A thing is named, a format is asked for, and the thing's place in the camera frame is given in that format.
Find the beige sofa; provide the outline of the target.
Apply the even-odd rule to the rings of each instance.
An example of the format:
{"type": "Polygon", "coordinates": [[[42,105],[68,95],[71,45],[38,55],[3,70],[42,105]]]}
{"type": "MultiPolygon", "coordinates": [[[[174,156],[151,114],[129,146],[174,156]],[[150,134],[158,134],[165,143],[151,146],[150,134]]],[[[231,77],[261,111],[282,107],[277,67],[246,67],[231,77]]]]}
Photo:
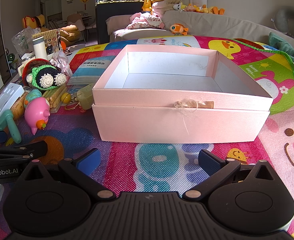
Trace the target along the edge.
{"type": "Polygon", "coordinates": [[[269,27],[228,16],[170,10],[163,15],[162,21],[165,25],[164,29],[127,29],[128,24],[125,28],[114,31],[113,35],[110,35],[110,42],[172,36],[173,34],[169,31],[169,27],[174,23],[180,23],[189,28],[189,35],[243,38],[265,44],[268,44],[269,33],[274,33],[285,39],[294,48],[294,38],[269,27]]]}

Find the teal toy hair dryer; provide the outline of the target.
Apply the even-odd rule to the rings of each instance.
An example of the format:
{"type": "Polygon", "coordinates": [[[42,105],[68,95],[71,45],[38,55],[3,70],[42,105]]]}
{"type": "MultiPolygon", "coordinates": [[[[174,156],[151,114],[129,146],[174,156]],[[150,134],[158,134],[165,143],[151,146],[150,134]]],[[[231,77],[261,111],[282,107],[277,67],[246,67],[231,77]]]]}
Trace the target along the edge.
{"type": "Polygon", "coordinates": [[[21,143],[22,137],[14,121],[14,115],[10,109],[5,110],[0,116],[0,131],[4,131],[6,127],[9,129],[14,142],[17,144],[21,143]]]}

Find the yellow duck plush chair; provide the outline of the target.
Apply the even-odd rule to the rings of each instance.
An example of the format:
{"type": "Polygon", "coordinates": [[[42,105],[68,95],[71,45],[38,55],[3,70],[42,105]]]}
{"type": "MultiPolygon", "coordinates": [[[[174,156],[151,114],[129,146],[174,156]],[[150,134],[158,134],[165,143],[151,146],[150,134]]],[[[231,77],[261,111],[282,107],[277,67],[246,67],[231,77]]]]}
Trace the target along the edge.
{"type": "Polygon", "coordinates": [[[45,17],[43,14],[40,14],[39,16],[25,16],[22,18],[22,26],[23,28],[31,27],[33,29],[35,28],[42,28],[45,24],[45,17]]]}

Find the row of orange plush toys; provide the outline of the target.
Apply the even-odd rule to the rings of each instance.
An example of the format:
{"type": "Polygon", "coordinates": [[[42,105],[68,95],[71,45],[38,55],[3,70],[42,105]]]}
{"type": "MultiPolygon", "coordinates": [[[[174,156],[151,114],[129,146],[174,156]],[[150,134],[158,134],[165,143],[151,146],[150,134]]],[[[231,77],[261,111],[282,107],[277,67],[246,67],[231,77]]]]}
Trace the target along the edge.
{"type": "Polygon", "coordinates": [[[225,9],[218,7],[207,7],[205,4],[198,7],[196,5],[183,5],[182,2],[173,5],[173,9],[177,11],[191,11],[191,12],[199,12],[204,14],[215,14],[215,15],[224,15],[225,9]]]}

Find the white plastic box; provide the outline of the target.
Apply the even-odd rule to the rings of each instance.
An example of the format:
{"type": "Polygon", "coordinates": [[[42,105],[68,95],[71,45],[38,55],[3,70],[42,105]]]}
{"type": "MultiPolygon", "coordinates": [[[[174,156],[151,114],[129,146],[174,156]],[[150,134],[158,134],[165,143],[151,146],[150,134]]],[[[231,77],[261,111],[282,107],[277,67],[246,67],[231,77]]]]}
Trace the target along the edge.
{"type": "Polygon", "coordinates": [[[4,111],[9,110],[23,93],[24,89],[22,85],[9,83],[0,94],[0,116],[4,111]]]}

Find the yellow ball keychain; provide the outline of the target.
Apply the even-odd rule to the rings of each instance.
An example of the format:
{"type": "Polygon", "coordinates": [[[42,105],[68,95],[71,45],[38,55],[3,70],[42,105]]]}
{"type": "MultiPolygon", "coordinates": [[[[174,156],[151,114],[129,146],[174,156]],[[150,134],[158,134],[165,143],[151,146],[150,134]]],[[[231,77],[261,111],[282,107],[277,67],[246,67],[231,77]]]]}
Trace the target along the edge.
{"type": "Polygon", "coordinates": [[[61,96],[61,102],[64,104],[70,103],[71,99],[72,99],[71,94],[67,92],[63,93],[61,96]]]}

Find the crochet doll with green flowers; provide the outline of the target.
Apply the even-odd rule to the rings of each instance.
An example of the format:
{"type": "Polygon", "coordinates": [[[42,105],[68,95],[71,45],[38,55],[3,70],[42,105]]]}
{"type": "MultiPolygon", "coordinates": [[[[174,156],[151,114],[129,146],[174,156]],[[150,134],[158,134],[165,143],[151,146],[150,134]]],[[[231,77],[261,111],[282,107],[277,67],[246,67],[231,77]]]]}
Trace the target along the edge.
{"type": "Polygon", "coordinates": [[[25,86],[41,91],[52,90],[67,84],[66,75],[45,59],[29,61],[23,68],[22,80],[25,86]]]}

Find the pink pig toy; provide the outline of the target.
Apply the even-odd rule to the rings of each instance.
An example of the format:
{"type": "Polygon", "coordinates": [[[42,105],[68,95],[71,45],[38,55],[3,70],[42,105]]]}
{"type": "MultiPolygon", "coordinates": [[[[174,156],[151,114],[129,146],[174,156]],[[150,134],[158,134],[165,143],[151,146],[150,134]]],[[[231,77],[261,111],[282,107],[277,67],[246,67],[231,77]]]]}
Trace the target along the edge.
{"type": "Polygon", "coordinates": [[[33,135],[45,129],[50,116],[50,105],[46,98],[39,97],[27,104],[24,118],[33,135]]]}

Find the black fish tank cabinet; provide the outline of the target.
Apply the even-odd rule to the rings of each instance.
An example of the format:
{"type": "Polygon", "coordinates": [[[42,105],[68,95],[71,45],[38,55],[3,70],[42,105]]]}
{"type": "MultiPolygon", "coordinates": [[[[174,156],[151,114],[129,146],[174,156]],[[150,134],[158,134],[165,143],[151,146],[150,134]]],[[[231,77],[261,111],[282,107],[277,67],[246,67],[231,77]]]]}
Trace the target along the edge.
{"type": "Polygon", "coordinates": [[[108,43],[110,35],[130,23],[130,16],[141,12],[143,2],[108,2],[95,6],[97,39],[99,44],[108,43]]]}

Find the colourful cartoon play mat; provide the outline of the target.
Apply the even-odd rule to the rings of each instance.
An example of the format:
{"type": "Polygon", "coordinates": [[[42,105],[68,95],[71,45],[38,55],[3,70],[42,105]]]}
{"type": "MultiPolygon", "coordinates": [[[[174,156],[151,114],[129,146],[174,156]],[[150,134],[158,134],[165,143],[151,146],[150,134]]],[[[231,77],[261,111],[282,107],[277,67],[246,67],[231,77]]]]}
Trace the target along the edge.
{"type": "Polygon", "coordinates": [[[0,148],[45,141],[44,157],[30,159],[17,180],[0,184],[0,239],[294,239],[294,63],[283,51],[214,37],[140,38],[80,49],[73,72],[87,59],[117,56],[128,45],[216,50],[272,96],[270,113],[253,141],[164,144],[103,141],[93,108],[62,107],[32,134],[16,123],[22,142],[7,133],[0,148]],[[63,180],[58,163],[101,152],[90,177],[116,198],[91,202],[63,180]],[[200,150],[241,163],[225,185],[200,201],[182,195],[209,176],[200,150]]]}

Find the grey neck pillow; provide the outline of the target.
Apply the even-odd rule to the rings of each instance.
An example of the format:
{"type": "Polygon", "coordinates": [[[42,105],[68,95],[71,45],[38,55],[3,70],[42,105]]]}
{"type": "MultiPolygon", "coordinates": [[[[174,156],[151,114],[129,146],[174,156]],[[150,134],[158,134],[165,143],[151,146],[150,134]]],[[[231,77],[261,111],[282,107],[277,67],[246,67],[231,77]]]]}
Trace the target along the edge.
{"type": "Polygon", "coordinates": [[[294,6],[280,7],[271,21],[279,32],[294,38],[294,6]]]}

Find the blue white tissue pack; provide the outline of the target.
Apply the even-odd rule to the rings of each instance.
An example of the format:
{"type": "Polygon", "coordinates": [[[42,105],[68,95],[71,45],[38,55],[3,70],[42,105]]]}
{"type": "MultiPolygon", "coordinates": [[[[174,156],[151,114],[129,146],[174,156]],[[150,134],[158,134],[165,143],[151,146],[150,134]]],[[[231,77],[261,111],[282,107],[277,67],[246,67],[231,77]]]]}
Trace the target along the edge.
{"type": "Polygon", "coordinates": [[[115,56],[103,56],[84,61],[68,80],[67,85],[96,83],[115,56]]]}

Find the orange fish plush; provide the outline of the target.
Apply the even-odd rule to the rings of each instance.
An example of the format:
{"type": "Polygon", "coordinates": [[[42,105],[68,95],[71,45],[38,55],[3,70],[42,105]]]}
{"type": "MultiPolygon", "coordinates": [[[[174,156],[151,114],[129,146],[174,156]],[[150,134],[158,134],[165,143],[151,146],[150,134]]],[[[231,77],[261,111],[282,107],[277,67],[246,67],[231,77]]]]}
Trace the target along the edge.
{"type": "Polygon", "coordinates": [[[178,23],[171,25],[169,29],[174,35],[187,35],[189,31],[187,27],[178,23]]]}

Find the white thermos bottle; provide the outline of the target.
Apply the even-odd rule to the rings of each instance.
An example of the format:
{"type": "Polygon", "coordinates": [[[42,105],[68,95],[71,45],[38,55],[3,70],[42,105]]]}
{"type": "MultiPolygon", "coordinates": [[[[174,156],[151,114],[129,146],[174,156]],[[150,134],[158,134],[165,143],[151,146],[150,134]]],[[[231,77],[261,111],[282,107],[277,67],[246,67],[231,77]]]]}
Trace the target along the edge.
{"type": "Polygon", "coordinates": [[[48,60],[43,36],[33,39],[33,47],[36,59],[48,60]]]}

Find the pink cardboard box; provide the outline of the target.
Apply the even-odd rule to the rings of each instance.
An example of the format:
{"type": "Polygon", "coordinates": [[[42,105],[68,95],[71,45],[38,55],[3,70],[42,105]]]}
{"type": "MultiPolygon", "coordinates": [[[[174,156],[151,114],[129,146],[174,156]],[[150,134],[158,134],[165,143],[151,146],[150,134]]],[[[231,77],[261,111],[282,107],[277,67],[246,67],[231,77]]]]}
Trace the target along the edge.
{"type": "Polygon", "coordinates": [[[93,89],[103,141],[200,144],[253,141],[272,96],[216,50],[128,45],[93,89]]]}

